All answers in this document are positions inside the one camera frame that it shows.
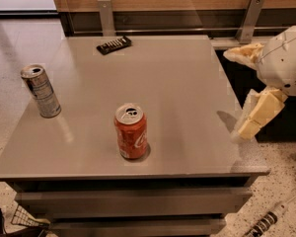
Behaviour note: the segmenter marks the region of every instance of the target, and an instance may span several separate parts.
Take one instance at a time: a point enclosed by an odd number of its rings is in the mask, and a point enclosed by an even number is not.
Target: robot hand
[[[287,96],[296,96],[296,27],[272,38],[266,45],[248,44],[224,52],[224,56],[257,71],[266,88],[248,94],[232,141],[252,139],[284,108]]]

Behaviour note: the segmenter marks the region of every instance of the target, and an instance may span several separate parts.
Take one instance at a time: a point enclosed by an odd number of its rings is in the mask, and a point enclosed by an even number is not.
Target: can
[[[59,102],[42,66],[34,64],[24,67],[21,70],[21,77],[36,101],[42,117],[52,118],[61,112]]]
[[[147,152],[147,117],[135,104],[125,104],[114,117],[117,144],[126,159],[138,159]]]

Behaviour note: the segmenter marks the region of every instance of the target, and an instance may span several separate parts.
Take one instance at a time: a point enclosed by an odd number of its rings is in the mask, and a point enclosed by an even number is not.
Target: floor
[[[20,78],[30,63],[48,65],[65,39],[60,22],[52,20],[0,20],[0,154],[27,106],[30,95]],[[260,143],[271,172],[253,184],[253,196],[238,213],[228,214],[226,227],[212,237],[241,237],[279,201],[296,194],[296,143]],[[14,191],[0,183],[0,207],[7,232],[20,229],[10,223],[17,207]],[[296,237],[296,199],[289,203],[264,237]]]

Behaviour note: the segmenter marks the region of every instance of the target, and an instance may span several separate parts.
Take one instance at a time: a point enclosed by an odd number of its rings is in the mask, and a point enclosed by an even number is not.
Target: can lid
[[[141,108],[135,104],[125,104],[119,107],[115,113],[118,122],[123,124],[134,124],[139,122],[144,116]]]
[[[38,64],[33,64],[24,67],[21,70],[21,77],[22,78],[34,78],[42,74],[43,72],[43,67],[38,65]]]

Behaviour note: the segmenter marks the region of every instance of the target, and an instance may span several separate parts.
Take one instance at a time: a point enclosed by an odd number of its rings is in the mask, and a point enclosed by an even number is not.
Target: desk drawer
[[[141,237],[141,236],[199,236],[218,233],[226,225],[224,219],[159,219],[75,222],[51,224],[58,237]]]
[[[18,193],[33,216],[59,218],[226,214],[250,198],[248,188]]]

